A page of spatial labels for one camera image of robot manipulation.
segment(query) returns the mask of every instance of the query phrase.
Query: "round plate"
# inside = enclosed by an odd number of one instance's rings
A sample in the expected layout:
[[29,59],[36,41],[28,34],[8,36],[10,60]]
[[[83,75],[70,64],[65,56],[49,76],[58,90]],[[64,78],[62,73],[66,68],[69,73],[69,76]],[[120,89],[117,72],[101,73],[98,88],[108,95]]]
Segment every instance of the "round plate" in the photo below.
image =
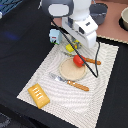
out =
[[73,57],[64,60],[59,67],[60,74],[66,80],[76,81],[85,76],[87,72],[86,65],[77,67],[73,62]]

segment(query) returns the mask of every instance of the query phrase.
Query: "dark table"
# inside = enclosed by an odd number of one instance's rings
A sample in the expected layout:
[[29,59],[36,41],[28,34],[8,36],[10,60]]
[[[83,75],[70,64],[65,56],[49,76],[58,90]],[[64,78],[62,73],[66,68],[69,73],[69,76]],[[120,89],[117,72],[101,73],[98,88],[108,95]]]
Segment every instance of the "dark table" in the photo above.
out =
[[[0,20],[0,112],[9,115],[8,109],[51,128],[75,128],[16,98],[54,46],[50,19],[38,10],[39,3],[24,0]],[[96,128],[128,128],[128,45],[98,39],[119,50]]]

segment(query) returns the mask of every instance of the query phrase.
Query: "white placemat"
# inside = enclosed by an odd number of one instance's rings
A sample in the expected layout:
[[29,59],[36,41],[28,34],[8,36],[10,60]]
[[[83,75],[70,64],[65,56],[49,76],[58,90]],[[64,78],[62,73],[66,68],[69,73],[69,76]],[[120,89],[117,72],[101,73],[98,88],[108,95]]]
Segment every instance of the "white placemat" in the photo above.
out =
[[[49,72],[61,76],[59,65],[64,59],[68,58],[61,51],[67,52],[65,49],[67,44],[67,40],[63,37],[61,44],[53,47],[17,98],[36,106],[27,89],[39,83],[50,98],[50,103],[44,106],[42,110],[76,127],[95,128],[118,47],[101,43],[97,59],[102,63],[98,65],[99,77],[95,78],[88,70],[86,76],[77,81],[77,83],[89,87],[90,91],[85,92],[64,82],[57,82],[49,77]],[[95,59],[97,47],[98,44],[92,49],[82,47],[78,51],[86,58]],[[95,72],[95,65],[88,64]]]

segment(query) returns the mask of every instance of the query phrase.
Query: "wooden handle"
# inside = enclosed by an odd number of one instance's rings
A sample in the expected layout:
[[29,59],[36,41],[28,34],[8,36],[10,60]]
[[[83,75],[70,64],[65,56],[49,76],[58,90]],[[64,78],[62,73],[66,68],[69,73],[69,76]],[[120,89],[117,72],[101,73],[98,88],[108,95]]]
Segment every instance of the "wooden handle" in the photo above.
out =
[[76,87],[76,88],[79,88],[79,89],[81,89],[81,90],[84,90],[84,91],[89,91],[89,88],[88,88],[88,87],[83,86],[83,85],[78,84],[78,83],[75,83],[75,82],[70,81],[70,80],[67,81],[67,84],[72,85],[72,86],[74,86],[74,87]]
[[95,64],[95,60],[93,60],[93,59],[86,58],[86,61]]

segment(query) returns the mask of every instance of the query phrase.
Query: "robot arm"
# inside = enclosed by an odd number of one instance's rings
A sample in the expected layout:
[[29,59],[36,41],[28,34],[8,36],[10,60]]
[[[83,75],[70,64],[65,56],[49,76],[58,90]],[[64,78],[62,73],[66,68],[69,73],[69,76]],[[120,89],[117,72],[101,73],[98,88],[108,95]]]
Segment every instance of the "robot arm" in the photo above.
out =
[[62,27],[87,48],[96,43],[98,25],[89,15],[91,0],[41,0],[43,11],[54,18],[62,17]]

